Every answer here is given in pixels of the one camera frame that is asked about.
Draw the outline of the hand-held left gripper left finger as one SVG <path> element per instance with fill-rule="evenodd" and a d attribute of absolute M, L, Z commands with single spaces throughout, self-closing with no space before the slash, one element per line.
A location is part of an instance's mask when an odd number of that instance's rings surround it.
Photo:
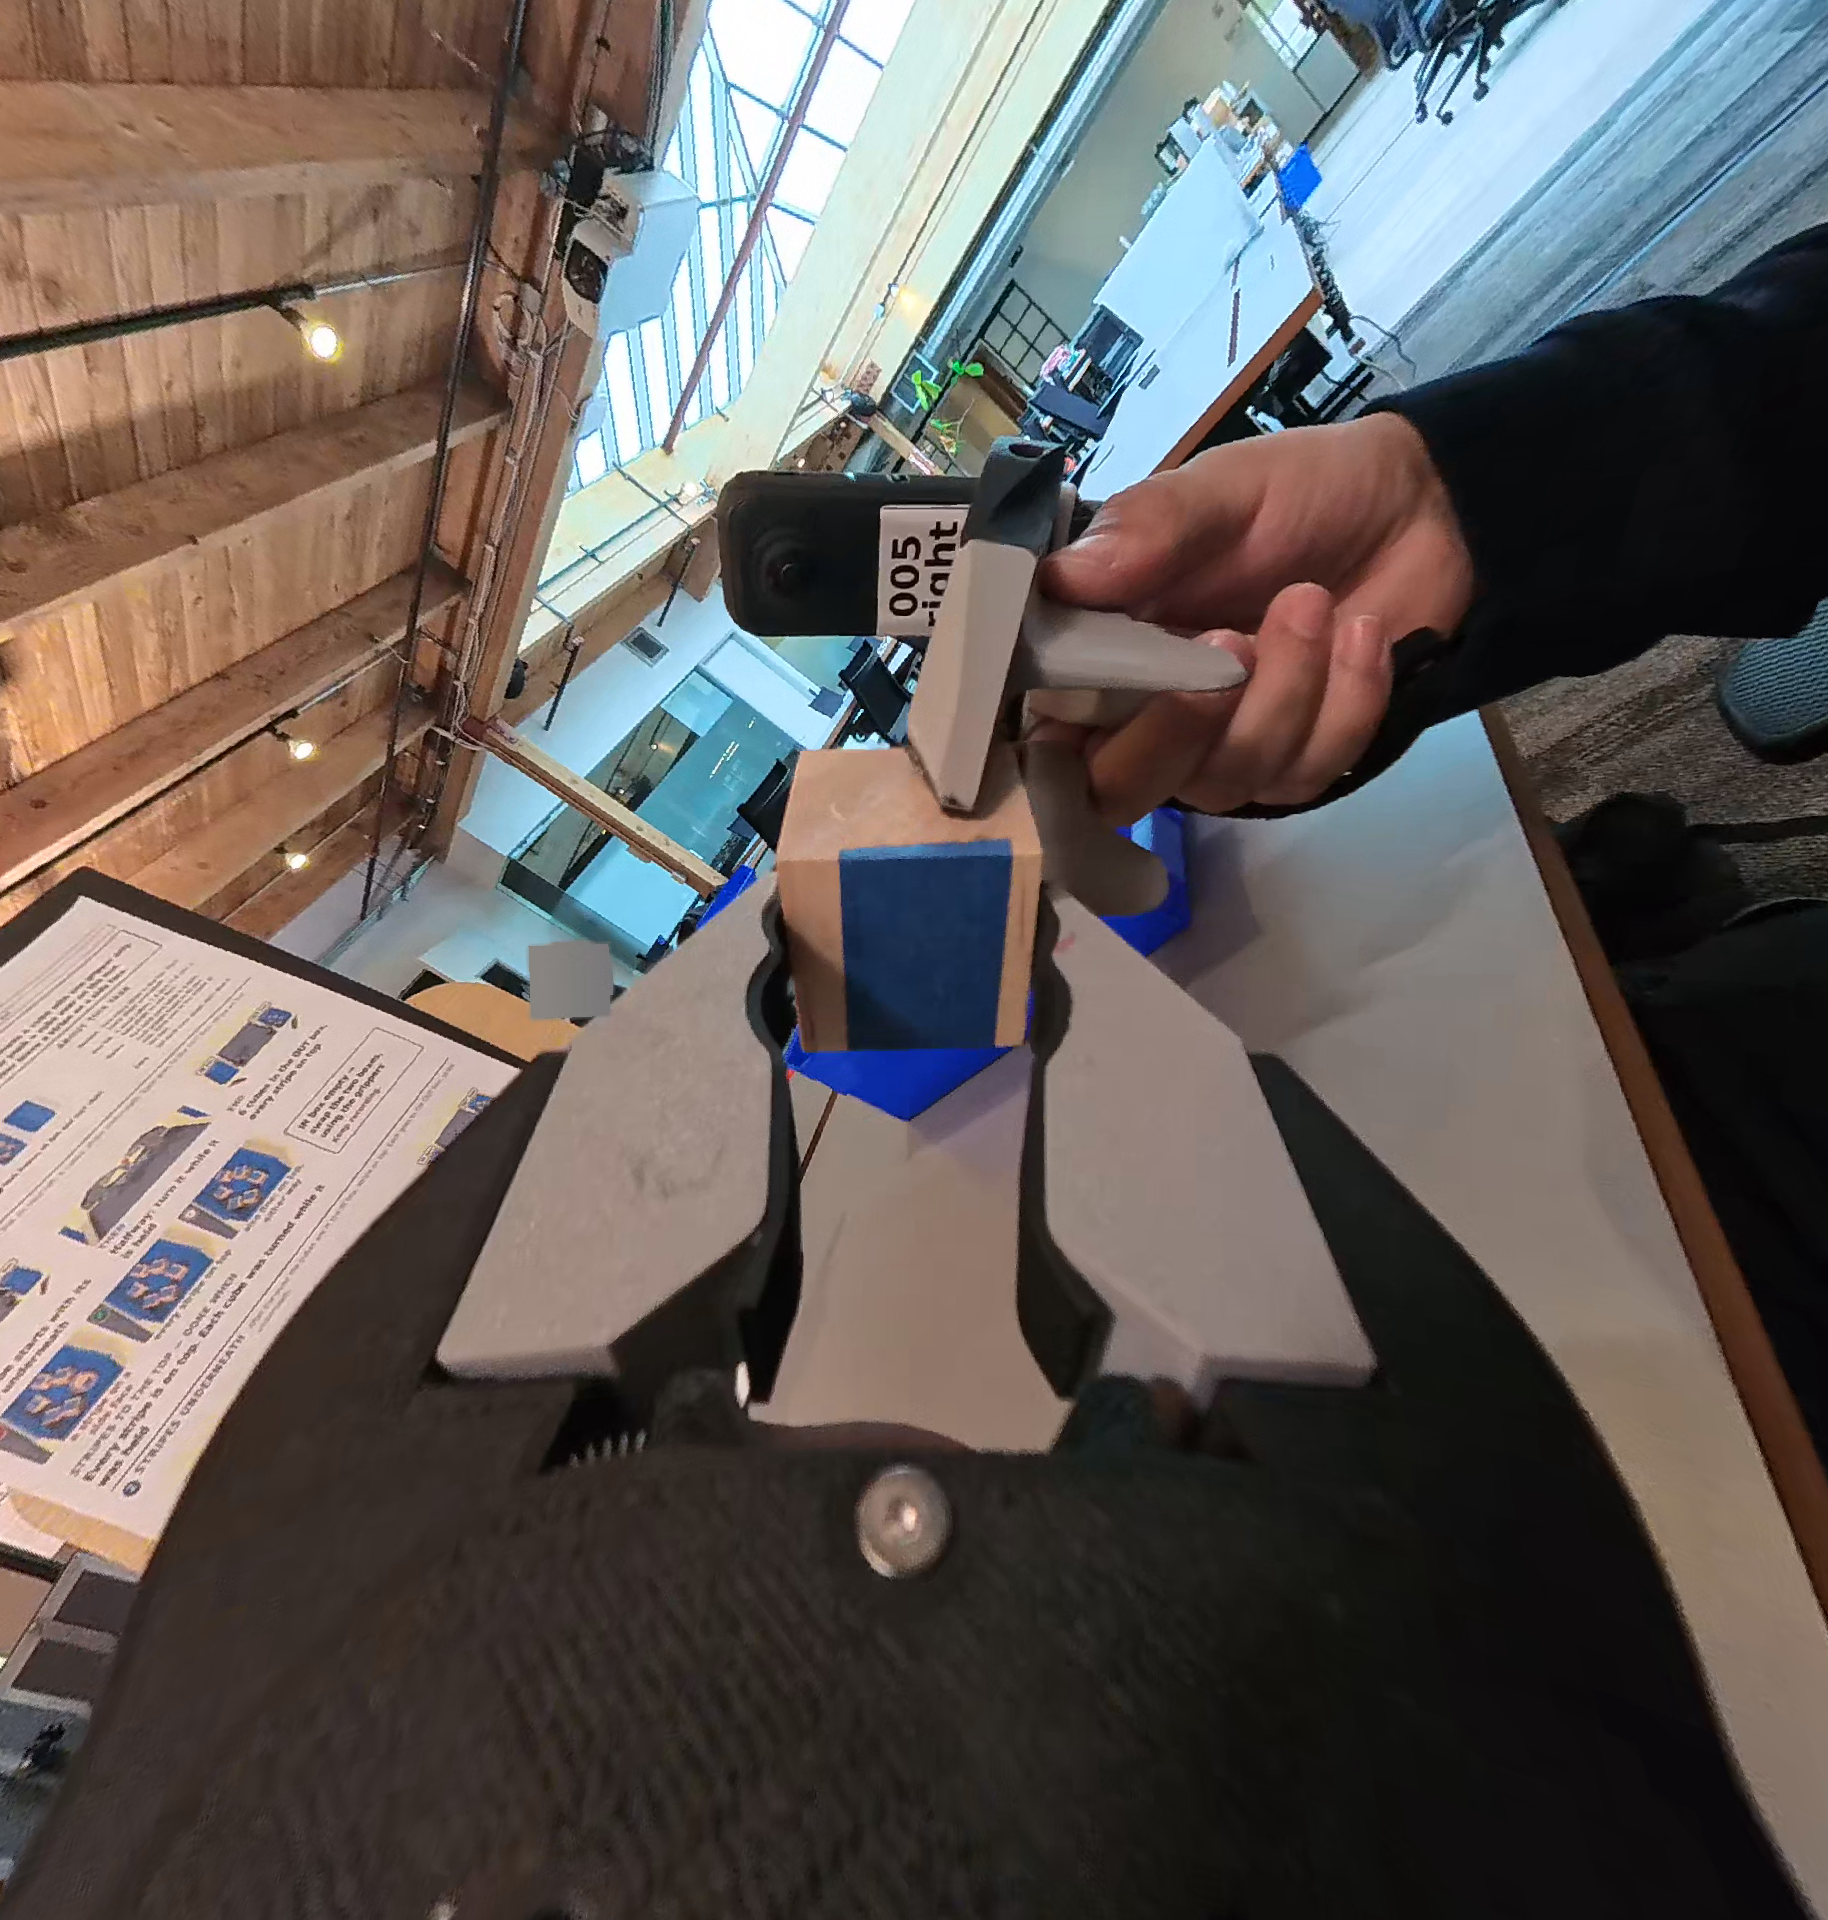
<path fill-rule="evenodd" d="M 804 1284 L 794 1033 L 756 878 L 567 1048 L 437 1350 L 458 1379 L 774 1394 Z"/>

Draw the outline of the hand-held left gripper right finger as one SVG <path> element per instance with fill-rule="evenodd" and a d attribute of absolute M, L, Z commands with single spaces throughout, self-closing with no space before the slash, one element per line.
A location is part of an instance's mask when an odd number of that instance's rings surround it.
<path fill-rule="evenodd" d="M 1059 1399 L 1372 1377 L 1246 1046 L 1069 896 L 1044 909 L 1030 1051 L 1022 1330 Z"/>

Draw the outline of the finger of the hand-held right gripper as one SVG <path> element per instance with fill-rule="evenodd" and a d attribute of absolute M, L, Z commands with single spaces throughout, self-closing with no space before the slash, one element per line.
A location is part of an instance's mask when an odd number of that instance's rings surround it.
<path fill-rule="evenodd" d="M 1022 765 L 1047 887 L 1097 917 L 1141 917 L 1165 904 L 1163 860 L 1105 823 L 1086 747 L 1035 732 L 1022 745 Z"/>
<path fill-rule="evenodd" d="M 953 568 L 910 705 L 910 754 L 950 814 L 976 810 L 1035 571 L 1002 540 L 967 540 Z"/>

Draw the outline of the blue-striped wooden cube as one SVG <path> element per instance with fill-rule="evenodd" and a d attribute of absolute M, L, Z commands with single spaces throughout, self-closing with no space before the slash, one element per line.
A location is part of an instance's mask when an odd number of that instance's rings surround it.
<path fill-rule="evenodd" d="M 1025 1038 L 1044 845 L 1013 750 L 967 814 L 908 750 L 801 754 L 777 878 L 807 1053 Z"/>

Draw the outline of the blue plastic bin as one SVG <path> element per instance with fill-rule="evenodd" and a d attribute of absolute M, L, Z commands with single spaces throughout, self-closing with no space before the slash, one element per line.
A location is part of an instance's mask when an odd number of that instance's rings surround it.
<path fill-rule="evenodd" d="M 1153 810 L 1128 828 L 1126 838 L 1139 850 L 1153 853 L 1168 878 L 1165 898 L 1135 917 L 1105 917 L 1136 954 L 1153 959 L 1192 923 L 1191 889 L 1191 835 L 1186 814 L 1176 805 Z M 917 1120 L 944 1096 L 997 1066 L 1008 1053 L 1003 1048 L 925 1048 L 925 1051 L 846 1051 L 810 1053 L 801 1036 L 789 1036 L 786 1066 L 789 1072 L 829 1087 L 837 1095 L 860 1098 L 881 1114 L 903 1122 Z"/>

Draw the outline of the person's right forearm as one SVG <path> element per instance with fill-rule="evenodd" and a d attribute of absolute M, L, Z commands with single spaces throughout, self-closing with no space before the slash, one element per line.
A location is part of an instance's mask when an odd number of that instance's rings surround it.
<path fill-rule="evenodd" d="M 1828 222 L 1700 296 L 1579 315 L 1370 404 L 1404 419 L 1470 552 L 1467 615 L 1354 774 L 1434 722 L 1666 637 L 1783 639 L 1828 599 Z"/>

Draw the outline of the person's right hand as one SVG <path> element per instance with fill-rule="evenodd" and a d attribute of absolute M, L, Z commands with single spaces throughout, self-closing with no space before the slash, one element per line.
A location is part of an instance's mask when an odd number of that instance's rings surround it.
<path fill-rule="evenodd" d="M 1476 577 L 1421 433 L 1360 417 L 1208 450 L 1108 498 L 1052 553 L 1045 595 L 1199 637 L 1241 660 L 1232 691 L 1171 691 L 1117 730 L 1042 722 L 1082 747 L 1112 825 L 1317 800 L 1382 730 L 1393 648 L 1452 633 Z"/>

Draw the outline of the green neon decoration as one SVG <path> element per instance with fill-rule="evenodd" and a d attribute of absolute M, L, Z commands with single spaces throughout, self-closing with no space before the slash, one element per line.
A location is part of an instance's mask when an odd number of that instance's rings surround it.
<path fill-rule="evenodd" d="M 944 368 L 930 368 L 920 354 L 915 354 L 905 364 L 905 385 L 913 392 L 913 441 L 938 422 L 950 431 L 958 428 L 957 419 L 946 417 L 953 392 L 960 382 L 979 382 L 988 372 L 979 358 L 948 358 Z"/>

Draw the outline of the white ceiling unit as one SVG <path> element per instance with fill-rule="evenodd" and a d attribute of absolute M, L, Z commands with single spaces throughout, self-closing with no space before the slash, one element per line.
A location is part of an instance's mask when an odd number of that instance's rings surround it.
<path fill-rule="evenodd" d="M 696 191 L 669 171 L 608 175 L 558 235 L 567 323 L 600 342 L 658 318 L 699 214 Z"/>

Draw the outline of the long white table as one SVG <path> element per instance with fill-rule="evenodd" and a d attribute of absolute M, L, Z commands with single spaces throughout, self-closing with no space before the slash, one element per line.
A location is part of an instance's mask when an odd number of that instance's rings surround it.
<path fill-rule="evenodd" d="M 1195 156 L 1094 296 L 1139 350 L 1084 493 L 1118 491 L 1199 452 L 1322 300 L 1280 195 L 1255 205 L 1234 160 Z"/>

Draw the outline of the printed instruction board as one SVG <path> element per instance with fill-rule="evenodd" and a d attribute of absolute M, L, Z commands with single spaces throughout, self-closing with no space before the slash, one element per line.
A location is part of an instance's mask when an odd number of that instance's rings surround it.
<path fill-rule="evenodd" d="M 148 1558 L 252 1372 L 518 1075 L 106 876 L 0 929 L 0 1549 Z"/>

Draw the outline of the person's dark trousers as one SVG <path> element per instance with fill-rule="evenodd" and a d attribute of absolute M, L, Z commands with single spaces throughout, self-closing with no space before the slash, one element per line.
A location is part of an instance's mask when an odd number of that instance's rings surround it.
<path fill-rule="evenodd" d="M 1601 936 L 1682 1152 L 1709 1315 L 1828 1622 L 1828 902 L 1724 896 Z"/>

